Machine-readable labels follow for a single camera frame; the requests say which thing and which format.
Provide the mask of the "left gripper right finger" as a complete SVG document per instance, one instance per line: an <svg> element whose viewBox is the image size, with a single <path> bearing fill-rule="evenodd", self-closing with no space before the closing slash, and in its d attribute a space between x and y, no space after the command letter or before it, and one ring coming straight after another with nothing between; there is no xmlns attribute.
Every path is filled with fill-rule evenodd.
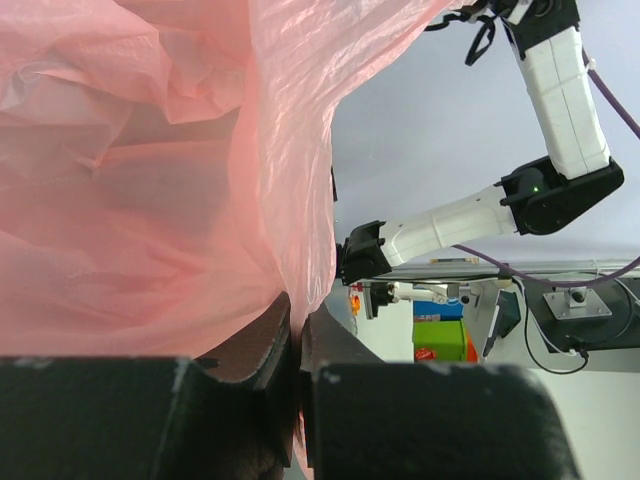
<svg viewBox="0 0 640 480"><path fill-rule="evenodd" d="M387 363L326 308L301 334L306 455L318 479L576 479L555 405L512 366Z"/></svg>

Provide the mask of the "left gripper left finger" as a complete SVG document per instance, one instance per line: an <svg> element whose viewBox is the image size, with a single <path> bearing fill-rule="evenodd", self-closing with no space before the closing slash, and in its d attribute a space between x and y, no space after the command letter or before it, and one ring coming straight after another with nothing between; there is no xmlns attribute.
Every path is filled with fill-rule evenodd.
<svg viewBox="0 0 640 480"><path fill-rule="evenodd" d="M279 479L291 463L290 302L198 357L5 356L5 479Z"/></svg>

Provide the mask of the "pink plastic bag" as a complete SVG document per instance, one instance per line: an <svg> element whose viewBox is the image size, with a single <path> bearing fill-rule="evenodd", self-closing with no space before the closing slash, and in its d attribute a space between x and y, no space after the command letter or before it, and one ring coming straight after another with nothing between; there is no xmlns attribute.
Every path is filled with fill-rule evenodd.
<svg viewBox="0 0 640 480"><path fill-rule="evenodd" d="M446 1L1 5L1 475L276 466L336 266L331 124Z"/></svg>

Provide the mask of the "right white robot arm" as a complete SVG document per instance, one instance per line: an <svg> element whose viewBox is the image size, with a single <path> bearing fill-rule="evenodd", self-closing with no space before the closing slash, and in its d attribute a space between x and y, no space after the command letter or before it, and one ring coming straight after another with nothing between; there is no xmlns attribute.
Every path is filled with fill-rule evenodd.
<svg viewBox="0 0 640 480"><path fill-rule="evenodd" d="M468 197L400 220L372 221L338 245L345 285L390 273L421 255L485 237L553 234L620 188L596 113L592 72L574 1L474 1L430 30L480 22L465 63L474 65L502 24L533 105L547 153Z"/></svg>

